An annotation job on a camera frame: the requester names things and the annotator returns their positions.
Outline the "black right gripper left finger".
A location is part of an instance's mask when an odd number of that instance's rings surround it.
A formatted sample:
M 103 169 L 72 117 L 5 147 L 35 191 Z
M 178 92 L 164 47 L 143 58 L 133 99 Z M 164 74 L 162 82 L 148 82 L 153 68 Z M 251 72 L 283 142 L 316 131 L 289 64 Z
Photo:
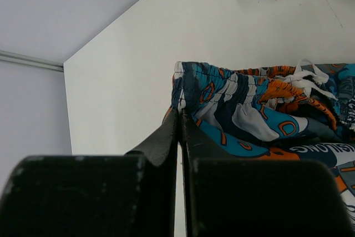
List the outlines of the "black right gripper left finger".
M 173 236 L 178 113 L 124 155 L 33 155 L 1 195 L 2 236 Z

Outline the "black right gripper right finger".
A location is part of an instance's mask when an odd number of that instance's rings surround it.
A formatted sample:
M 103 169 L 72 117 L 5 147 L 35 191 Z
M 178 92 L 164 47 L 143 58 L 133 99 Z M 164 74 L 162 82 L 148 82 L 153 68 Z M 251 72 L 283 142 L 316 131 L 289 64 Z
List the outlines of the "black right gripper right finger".
M 315 161 L 239 159 L 182 112 L 187 236 L 348 236 L 330 171 Z

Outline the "blue orange patterned shorts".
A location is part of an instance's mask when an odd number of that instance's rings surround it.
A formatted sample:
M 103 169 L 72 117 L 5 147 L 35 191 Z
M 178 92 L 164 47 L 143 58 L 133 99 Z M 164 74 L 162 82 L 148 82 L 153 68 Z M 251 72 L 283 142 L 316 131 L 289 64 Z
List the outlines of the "blue orange patterned shorts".
M 171 108 L 239 159 L 315 161 L 332 174 L 354 235 L 354 65 L 229 70 L 177 62 Z

